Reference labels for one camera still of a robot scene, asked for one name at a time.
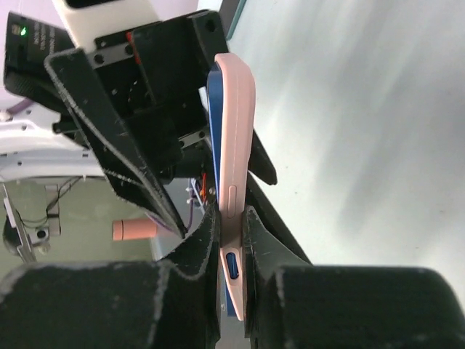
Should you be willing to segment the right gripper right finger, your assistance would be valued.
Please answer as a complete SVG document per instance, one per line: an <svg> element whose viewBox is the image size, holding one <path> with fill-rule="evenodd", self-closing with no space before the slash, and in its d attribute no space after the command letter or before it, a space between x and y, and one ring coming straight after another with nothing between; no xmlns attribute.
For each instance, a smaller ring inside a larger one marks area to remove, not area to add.
<svg viewBox="0 0 465 349"><path fill-rule="evenodd" d="M253 348L462 348L464 313L427 268L311 265L243 218L244 326Z"/></svg>

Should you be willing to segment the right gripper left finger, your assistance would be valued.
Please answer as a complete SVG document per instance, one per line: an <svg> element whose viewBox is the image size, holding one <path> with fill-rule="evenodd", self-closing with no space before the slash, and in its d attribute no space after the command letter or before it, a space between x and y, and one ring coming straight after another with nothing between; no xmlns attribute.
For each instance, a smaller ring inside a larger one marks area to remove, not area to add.
<svg viewBox="0 0 465 349"><path fill-rule="evenodd" d="M213 348L219 213L157 261L35 263L1 281L3 348Z"/></svg>

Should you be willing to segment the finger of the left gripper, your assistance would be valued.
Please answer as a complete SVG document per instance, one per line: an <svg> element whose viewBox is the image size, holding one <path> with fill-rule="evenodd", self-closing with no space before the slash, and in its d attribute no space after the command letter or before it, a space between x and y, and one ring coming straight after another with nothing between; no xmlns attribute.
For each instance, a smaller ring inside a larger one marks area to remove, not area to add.
<svg viewBox="0 0 465 349"><path fill-rule="evenodd" d="M276 185L278 183L276 169L256 131L253 131L252 135L248 170L268 185Z"/></svg>

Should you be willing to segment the pink phone case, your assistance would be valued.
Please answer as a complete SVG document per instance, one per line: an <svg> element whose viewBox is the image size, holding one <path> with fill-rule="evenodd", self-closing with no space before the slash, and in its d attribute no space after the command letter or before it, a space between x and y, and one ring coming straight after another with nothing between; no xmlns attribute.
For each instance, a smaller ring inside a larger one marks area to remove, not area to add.
<svg viewBox="0 0 465 349"><path fill-rule="evenodd" d="M249 66L233 53L215 56L223 80L219 168L220 256L238 320L244 320L242 216L254 131L256 84Z"/></svg>

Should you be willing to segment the blue phone black screen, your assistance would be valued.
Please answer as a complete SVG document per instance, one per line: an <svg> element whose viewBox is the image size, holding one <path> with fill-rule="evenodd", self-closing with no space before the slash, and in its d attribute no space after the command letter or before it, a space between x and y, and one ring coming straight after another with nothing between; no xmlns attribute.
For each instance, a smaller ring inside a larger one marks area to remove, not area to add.
<svg viewBox="0 0 465 349"><path fill-rule="evenodd" d="M223 109L223 80L220 67L215 63L211 68L206 85L209 128L211 136L211 149L214 163L214 176L217 202L219 203L219 176L221 159L221 138L222 138L222 109ZM227 276L231 279L239 276L238 264L234 253L226 254L226 267L223 267L225 281ZM233 300L228 286L225 286L225 299L227 316L236 316Z"/></svg>

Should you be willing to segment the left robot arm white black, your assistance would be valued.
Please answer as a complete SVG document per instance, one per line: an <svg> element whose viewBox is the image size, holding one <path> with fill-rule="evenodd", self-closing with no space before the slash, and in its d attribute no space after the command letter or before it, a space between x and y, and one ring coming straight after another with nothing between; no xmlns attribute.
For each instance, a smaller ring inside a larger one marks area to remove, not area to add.
<svg viewBox="0 0 465 349"><path fill-rule="evenodd" d="M279 218L258 182L275 168L251 128L254 82L213 9L162 19L150 1L55 1L62 27L10 12L1 113L8 180L102 177L178 236L166 186L192 178L225 217Z"/></svg>

